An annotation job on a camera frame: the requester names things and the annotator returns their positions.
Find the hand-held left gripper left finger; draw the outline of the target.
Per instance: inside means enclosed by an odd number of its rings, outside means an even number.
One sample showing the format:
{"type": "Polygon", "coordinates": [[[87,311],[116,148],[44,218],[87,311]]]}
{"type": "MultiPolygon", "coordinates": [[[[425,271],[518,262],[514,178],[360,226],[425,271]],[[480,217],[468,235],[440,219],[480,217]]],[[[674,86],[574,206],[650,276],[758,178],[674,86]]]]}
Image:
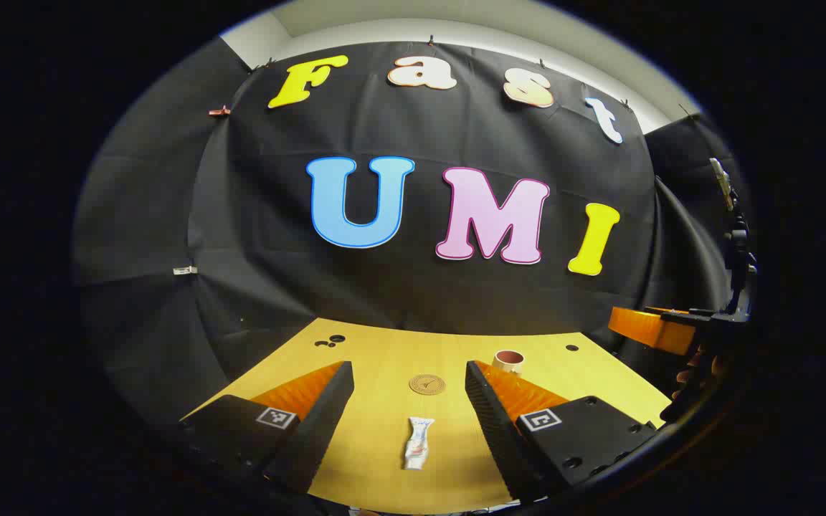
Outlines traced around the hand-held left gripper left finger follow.
{"type": "Polygon", "coordinates": [[[179,428],[190,450],[224,476],[305,494],[353,390],[353,365],[338,360],[253,398],[221,395],[179,428]]]}

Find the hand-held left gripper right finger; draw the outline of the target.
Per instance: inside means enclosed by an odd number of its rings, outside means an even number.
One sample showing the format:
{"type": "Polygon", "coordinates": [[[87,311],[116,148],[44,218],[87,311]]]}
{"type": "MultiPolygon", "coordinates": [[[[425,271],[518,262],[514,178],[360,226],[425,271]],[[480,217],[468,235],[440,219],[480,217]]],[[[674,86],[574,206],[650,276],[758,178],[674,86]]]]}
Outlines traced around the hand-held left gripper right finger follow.
{"type": "Polygon", "coordinates": [[[567,401],[523,378],[469,360],[465,391],[496,468],[519,502],[576,491],[656,435],[599,396],[567,401]]]}

